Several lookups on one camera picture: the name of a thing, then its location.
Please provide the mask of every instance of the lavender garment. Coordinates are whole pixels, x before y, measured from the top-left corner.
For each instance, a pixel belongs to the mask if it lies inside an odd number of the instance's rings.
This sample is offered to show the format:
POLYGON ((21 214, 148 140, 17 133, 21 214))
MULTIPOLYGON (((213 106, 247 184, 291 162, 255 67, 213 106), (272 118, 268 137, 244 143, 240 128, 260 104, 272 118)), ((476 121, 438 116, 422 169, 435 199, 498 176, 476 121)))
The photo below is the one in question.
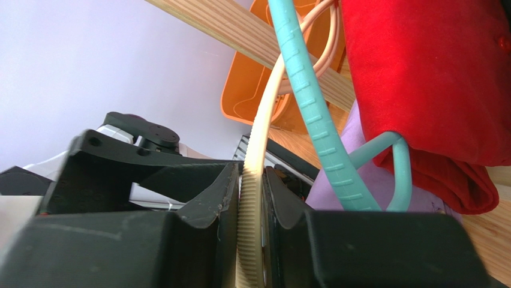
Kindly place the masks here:
MULTIPOLYGON (((341 140, 348 153, 351 153, 365 144, 362 126, 360 124, 359 107, 356 101, 351 108, 351 113, 346 122, 344 131, 342 132, 341 140)), ((389 206, 390 200, 394 194, 394 176, 384 168, 377 167, 372 161, 362 166, 358 172, 374 199, 378 202, 380 207, 385 210, 387 206, 389 206)), ((321 169, 316 178, 306 202, 312 208, 318 210, 343 210, 323 169, 321 169)), ((451 210, 440 198, 415 186, 413 186, 412 189, 408 211, 445 212, 445 214, 451 215, 458 221, 461 221, 460 214, 451 210)))

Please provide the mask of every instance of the orange plastic container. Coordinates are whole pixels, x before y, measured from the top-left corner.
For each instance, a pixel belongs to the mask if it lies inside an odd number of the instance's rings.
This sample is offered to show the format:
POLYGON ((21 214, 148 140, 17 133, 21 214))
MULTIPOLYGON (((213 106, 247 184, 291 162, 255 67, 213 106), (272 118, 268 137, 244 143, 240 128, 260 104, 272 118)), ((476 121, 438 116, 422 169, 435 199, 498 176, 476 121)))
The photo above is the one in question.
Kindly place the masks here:
MULTIPOLYGON (((294 0, 296 11, 302 17, 318 3, 319 0, 294 0)), ((250 12, 273 26, 267 0, 255 0, 250 7, 250 12)), ((304 35, 309 53, 316 58, 323 53, 329 29, 330 14, 326 11, 304 35)), ((330 65, 335 71, 342 66, 343 53, 344 46, 339 46, 330 65)), ((252 125, 270 73, 270 69, 236 52, 221 97, 221 110, 224 116, 252 125)), ((282 130, 307 133, 293 94, 280 95, 277 98, 271 124, 272 127, 282 130)))

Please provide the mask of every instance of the wall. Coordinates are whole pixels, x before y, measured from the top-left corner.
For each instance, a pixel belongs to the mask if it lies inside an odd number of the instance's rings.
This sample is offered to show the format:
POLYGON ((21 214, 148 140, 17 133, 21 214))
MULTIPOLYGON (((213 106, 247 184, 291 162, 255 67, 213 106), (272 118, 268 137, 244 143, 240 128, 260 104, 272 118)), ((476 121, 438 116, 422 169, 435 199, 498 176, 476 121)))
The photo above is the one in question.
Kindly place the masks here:
POLYGON ((220 112, 233 54, 144 0, 0 1, 0 171, 56 155, 110 111, 231 158, 250 130, 220 112))

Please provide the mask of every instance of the screw hole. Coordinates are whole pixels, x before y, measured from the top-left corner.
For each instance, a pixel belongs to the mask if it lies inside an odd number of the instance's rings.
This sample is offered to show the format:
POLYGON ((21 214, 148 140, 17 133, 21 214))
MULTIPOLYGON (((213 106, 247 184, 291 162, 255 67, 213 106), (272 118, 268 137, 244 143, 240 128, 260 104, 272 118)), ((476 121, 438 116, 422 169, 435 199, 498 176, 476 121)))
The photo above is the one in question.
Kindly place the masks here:
POLYGON ((137 154, 139 154, 140 156, 147 156, 149 155, 151 152, 149 150, 146 150, 146 149, 143 149, 143 148, 140 148, 137 150, 137 154))
POLYGON ((102 143, 101 143, 100 139, 97 139, 96 137, 92 137, 89 139, 89 144, 91 144, 94 147, 99 147, 99 146, 101 146, 102 143))

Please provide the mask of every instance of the red cloth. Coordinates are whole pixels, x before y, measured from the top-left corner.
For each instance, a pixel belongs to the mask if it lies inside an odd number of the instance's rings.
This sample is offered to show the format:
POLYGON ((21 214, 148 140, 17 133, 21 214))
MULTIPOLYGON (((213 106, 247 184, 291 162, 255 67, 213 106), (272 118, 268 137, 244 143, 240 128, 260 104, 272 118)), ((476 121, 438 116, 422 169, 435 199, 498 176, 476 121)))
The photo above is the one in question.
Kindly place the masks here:
MULTIPOLYGON (((484 166, 511 165, 511 35, 499 0, 342 0, 367 140, 410 147, 413 184, 452 209, 498 204, 484 166)), ((392 151, 375 158, 392 171, 392 151)))

